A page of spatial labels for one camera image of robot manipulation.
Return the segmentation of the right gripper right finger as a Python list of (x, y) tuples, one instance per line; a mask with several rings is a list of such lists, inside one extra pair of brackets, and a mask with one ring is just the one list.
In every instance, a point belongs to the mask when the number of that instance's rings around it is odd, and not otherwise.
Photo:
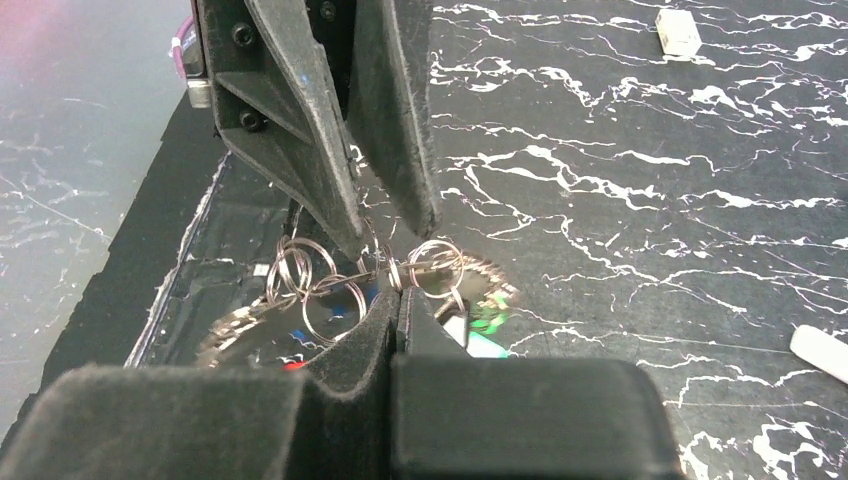
[(396, 479), (680, 479), (650, 376), (612, 358), (474, 358), (414, 290), (392, 294)]

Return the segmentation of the small white card box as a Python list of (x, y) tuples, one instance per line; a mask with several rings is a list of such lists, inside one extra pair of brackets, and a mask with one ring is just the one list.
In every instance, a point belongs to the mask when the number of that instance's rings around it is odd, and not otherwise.
[(702, 46), (697, 24), (690, 11), (660, 9), (655, 26), (664, 55), (694, 57)]

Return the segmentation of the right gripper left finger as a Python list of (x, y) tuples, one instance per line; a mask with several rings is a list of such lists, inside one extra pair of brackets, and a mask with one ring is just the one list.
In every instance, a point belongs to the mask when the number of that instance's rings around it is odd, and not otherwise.
[(385, 479), (401, 298), (293, 371), (84, 367), (35, 404), (5, 479)]

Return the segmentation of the green key tag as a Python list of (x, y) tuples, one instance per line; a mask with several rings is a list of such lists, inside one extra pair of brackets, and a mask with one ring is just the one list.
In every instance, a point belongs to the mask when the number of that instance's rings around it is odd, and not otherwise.
[(443, 329), (474, 358), (507, 358), (507, 349), (492, 336), (508, 320), (507, 295), (495, 292), (483, 300), (449, 306), (438, 316)]

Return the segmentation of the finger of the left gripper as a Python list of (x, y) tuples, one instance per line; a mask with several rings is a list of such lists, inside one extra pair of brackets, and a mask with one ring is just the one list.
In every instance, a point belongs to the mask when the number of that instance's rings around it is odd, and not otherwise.
[(429, 105), (430, 1), (357, 4), (348, 125), (406, 226), (428, 239), (441, 205)]
[(303, 1), (198, 1), (224, 144), (304, 206), (349, 259), (364, 247), (348, 130)]

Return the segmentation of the metal key organizer ring red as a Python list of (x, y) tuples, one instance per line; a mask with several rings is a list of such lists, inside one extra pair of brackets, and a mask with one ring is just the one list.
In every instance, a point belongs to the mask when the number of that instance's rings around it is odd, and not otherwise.
[(375, 263), (356, 263), (353, 275), (343, 275), (327, 249), (303, 237), (284, 237), (265, 277), (263, 293), (250, 305), (240, 307), (215, 320), (200, 342), (196, 365), (217, 368), (247, 356), (268, 342), (279, 329), (277, 316), (299, 306), (302, 323), (310, 335), (328, 347), (342, 339), (327, 337), (314, 326), (305, 310), (316, 300), (343, 317), (349, 311), (363, 320), (370, 308), (366, 288), (386, 279), (392, 290), (420, 288), (428, 299), (440, 301), (439, 316), (449, 306), (483, 300), (495, 292), (507, 295), (508, 305), (517, 296), (502, 269), (488, 258), (466, 252), (455, 244), (427, 240), (413, 249), (405, 260), (397, 260), (386, 245), (374, 245)]

